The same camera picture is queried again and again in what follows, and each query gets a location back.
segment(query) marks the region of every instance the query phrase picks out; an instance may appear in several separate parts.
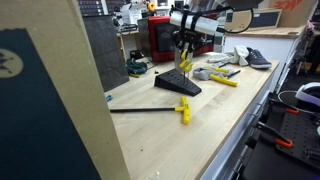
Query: cable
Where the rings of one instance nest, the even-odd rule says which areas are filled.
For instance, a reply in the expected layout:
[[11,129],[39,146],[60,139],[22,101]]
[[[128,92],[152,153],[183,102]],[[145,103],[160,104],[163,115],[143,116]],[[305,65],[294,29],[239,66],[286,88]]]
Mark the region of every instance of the cable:
[[239,34],[239,33],[242,33],[242,32],[244,32],[244,31],[246,31],[246,30],[248,30],[249,28],[250,28],[250,25],[251,25],[251,23],[252,23],[252,21],[253,21],[253,18],[254,18],[254,12],[253,12],[253,9],[251,8],[250,9],[250,12],[251,12],[251,19],[250,19],[250,23],[248,24],[248,26],[246,27],[246,28],[244,28],[243,30],[240,30],[240,31],[228,31],[228,30],[226,30],[226,29],[223,29],[223,28],[217,28],[217,31],[218,32],[221,32],[221,33],[229,33],[229,34]]
[[176,8],[176,7],[171,7],[171,10],[170,10],[170,16],[172,14],[173,11],[180,11],[182,14],[187,12],[188,15],[196,15],[196,14],[201,14],[201,15],[204,15],[204,14],[213,14],[213,13],[220,13],[220,12],[223,12],[223,11],[227,11],[229,9],[233,9],[231,6],[227,6],[227,7],[223,7],[223,8],[218,8],[218,9],[213,9],[213,10],[209,10],[209,11],[204,11],[204,12],[201,12],[201,11],[198,11],[198,12],[191,12],[191,11],[185,11],[185,10],[182,10],[182,9],[179,9],[179,8]]
[[292,105],[289,105],[289,104],[285,103],[285,102],[280,98],[281,94],[283,94],[283,93],[297,93],[297,91],[287,90],[287,91],[282,91],[282,92],[280,92],[280,93],[278,94],[278,99],[279,99],[279,101],[280,101],[281,103],[283,103],[283,104],[285,104],[285,105],[287,105],[287,106],[289,106],[289,107],[291,107],[291,108],[293,108],[293,109],[299,110],[299,111],[301,111],[301,112],[305,112],[305,113],[308,113],[308,114],[313,114],[313,115],[319,116],[319,114],[316,113],[316,112],[312,112],[312,111],[307,111],[307,110],[304,110],[304,109],[300,109],[300,108],[297,108],[297,107],[295,107],[295,106],[292,106]]
[[158,64],[149,67],[148,70],[151,69],[151,68],[154,68],[154,67],[156,67],[156,66],[158,66]]

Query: red machine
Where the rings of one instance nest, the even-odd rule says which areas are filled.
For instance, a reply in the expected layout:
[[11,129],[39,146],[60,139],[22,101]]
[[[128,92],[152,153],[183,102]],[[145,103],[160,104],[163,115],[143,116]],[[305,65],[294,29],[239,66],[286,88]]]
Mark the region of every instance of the red machine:
[[[170,24],[170,16],[149,17],[148,30],[152,61],[164,62],[174,60],[176,45],[172,38],[172,33],[178,31],[179,27]],[[194,55],[212,52],[213,47],[212,40],[212,43],[195,51]]]

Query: yellow tool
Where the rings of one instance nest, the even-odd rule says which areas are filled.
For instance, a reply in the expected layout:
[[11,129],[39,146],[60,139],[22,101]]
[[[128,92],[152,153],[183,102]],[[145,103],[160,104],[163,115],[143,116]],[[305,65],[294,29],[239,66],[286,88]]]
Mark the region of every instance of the yellow tool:
[[139,78],[140,77],[140,75],[138,75],[138,74],[129,74],[129,76],[131,76],[131,77],[135,77],[135,78]]
[[181,97],[181,104],[182,104],[182,107],[176,107],[174,110],[176,112],[182,112],[182,115],[183,115],[182,123],[185,125],[188,125],[190,123],[190,108],[189,108],[186,97],[184,96]]
[[216,72],[223,72],[223,73],[228,73],[227,69],[222,69],[222,68],[217,68],[217,67],[203,67],[201,70],[212,70]]
[[228,77],[219,77],[219,76],[216,76],[214,74],[210,74],[210,79],[212,80],[215,80],[215,81],[218,81],[218,82],[221,82],[223,84],[227,84],[227,85],[230,85],[230,86],[238,86],[238,83],[237,82],[234,82],[234,81],[230,81],[228,79]]
[[187,59],[188,57],[188,49],[185,49],[183,53],[181,54],[181,59],[182,62],[179,64],[179,67],[184,71],[184,72],[190,72],[193,66],[193,63],[190,61],[190,59]]
[[122,113],[122,112],[149,112],[149,111],[176,111],[182,112],[183,118],[182,123],[188,125],[190,123],[190,107],[187,98],[182,96],[180,98],[181,105],[176,108],[142,108],[142,109],[110,109],[111,113]]

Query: black rod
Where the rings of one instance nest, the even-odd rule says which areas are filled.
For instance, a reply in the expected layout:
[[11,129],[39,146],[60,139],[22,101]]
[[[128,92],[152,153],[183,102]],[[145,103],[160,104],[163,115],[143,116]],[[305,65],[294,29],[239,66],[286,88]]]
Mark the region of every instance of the black rod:
[[112,113],[121,112],[150,112],[150,111],[174,111],[175,108],[141,108],[141,109],[110,109]]

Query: circular logo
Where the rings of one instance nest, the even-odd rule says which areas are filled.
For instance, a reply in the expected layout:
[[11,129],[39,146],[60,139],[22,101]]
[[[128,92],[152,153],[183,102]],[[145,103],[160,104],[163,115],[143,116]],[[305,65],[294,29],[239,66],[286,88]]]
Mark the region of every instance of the circular logo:
[[6,49],[0,49],[0,78],[11,78],[23,69],[21,58]]

